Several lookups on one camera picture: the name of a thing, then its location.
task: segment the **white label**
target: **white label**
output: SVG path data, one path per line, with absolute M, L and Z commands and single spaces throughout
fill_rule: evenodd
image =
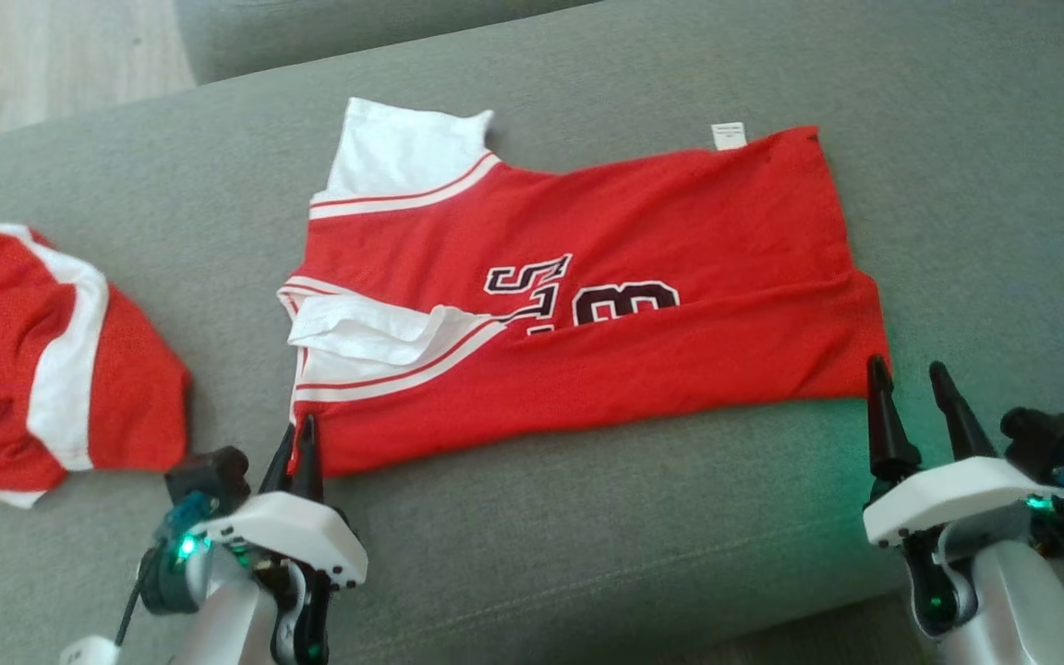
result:
M 746 144 L 746 122 L 720 122 L 713 127 L 713 144 L 717 150 L 732 150 Z

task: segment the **stitching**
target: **stitching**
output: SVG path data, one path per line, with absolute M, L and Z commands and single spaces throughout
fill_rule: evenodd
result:
M 832 521 L 831 525 L 841 525 L 841 522 L 846 521 L 852 521 L 852 518 L 841 517 Z M 561 595 L 564 594 L 570 594 L 570 592 L 579 591 L 579 593 L 571 594 L 572 597 L 583 597 L 583 595 L 594 594 L 599 591 L 616 588 L 616 586 L 630 584 L 630 582 L 645 577 L 646 572 L 663 567 L 663 565 L 671 565 L 671 567 L 676 567 L 677 564 L 692 565 L 698 563 L 698 561 L 705 559 L 706 556 L 720 554 L 720 552 L 724 551 L 739 549 L 748 543 L 776 539 L 781 537 L 781 535 L 801 533 L 801 531 L 808 531 L 812 528 L 821 528 L 822 526 L 822 522 L 819 522 L 819 525 L 815 526 L 802 526 L 782 531 L 774 531 L 771 534 L 767 535 L 757 535 L 751 538 L 734 541 L 734 543 L 719 543 L 715 544 L 715 546 L 685 551 L 682 554 L 664 556 L 663 559 L 654 560 L 649 564 L 632 565 L 632 567 L 604 572 L 602 576 L 587 578 L 587 580 L 570 582 L 570 584 L 554 586 L 554 588 L 525 595 L 525 597 L 514 598 L 514 600 L 503 601 L 497 603 L 497 605 L 485 606 L 485 609 L 482 610 L 454 616 L 454 618 L 451 619 L 445 619 L 445 621 L 431 625 L 431 627 L 417 628 L 416 630 L 410 631 L 405 634 L 393 636 L 393 638 L 373 641 L 373 643 L 364 645 L 364 647 L 352 648 L 350 651 L 343 652 L 343 654 L 347 656 L 368 651 L 376 651 L 379 653 L 394 652 L 398 648 L 404 647 L 406 644 L 415 643 L 415 641 L 439 639 L 444 638 L 448 634 L 460 633 L 462 631 L 469 630 L 469 628 L 481 627 L 481 625 L 485 624 L 494 624 L 500 621 L 500 619 L 508 619 L 511 618 L 511 616 L 527 613 L 535 609 L 537 605 L 543 605 L 543 601 L 545 600 L 556 600 L 556 597 L 561 597 Z M 605 582 L 610 580 L 613 580 L 612 583 L 605 584 Z M 480 618 L 480 616 L 482 618 L 481 621 L 473 621 L 473 619 Z

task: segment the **jersey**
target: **jersey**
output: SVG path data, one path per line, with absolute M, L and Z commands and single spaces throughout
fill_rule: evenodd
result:
M 190 376 L 93 265 L 0 223 L 0 500 L 68 471 L 165 471 L 185 454 Z
M 489 151 L 491 117 L 347 105 L 279 292 L 328 475 L 865 394 L 878 289 L 815 128 L 553 173 Z

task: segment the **light wood floor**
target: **light wood floor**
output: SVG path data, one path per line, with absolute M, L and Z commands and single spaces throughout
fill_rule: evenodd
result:
M 0 132 L 189 87 L 172 0 L 0 0 Z

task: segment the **printed number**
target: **printed number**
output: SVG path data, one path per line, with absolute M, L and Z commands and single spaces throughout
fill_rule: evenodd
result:
M 499 266 L 486 271 L 486 294 L 511 295 L 532 290 L 532 304 L 495 320 L 511 323 L 519 318 L 537 320 L 551 319 L 556 312 L 558 296 L 573 254 L 564 254 L 556 260 L 533 263 L 520 268 Z M 573 298 L 573 325 L 594 323 L 629 316 L 648 309 L 663 309 L 680 304 L 680 292 L 664 282 L 603 283 L 586 286 Z M 551 323 L 529 326 L 528 334 L 547 333 L 553 330 Z
M 586 286 L 573 296 L 573 323 L 594 323 L 630 316 L 643 309 L 675 307 L 680 304 L 680 292 L 666 283 L 625 282 Z

